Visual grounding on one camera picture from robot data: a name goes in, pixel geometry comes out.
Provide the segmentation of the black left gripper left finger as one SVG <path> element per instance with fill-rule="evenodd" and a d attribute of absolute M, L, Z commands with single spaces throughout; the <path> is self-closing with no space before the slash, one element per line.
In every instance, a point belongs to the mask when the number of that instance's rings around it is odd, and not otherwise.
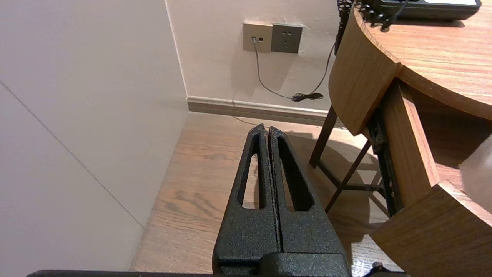
<path fill-rule="evenodd" d="M 257 156 L 259 207 L 243 207 L 251 158 Z M 245 140 L 235 180 L 213 250 L 215 275 L 258 275 L 260 259 L 279 249 L 276 196 L 263 124 Z"/>

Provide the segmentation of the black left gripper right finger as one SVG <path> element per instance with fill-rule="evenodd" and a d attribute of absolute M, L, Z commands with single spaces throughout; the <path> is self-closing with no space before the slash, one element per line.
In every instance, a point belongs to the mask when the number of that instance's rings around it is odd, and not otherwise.
<path fill-rule="evenodd" d="M 268 254 L 268 274 L 349 277 L 346 252 L 288 137 L 270 127 L 268 149 L 276 228 L 276 252 Z"/>

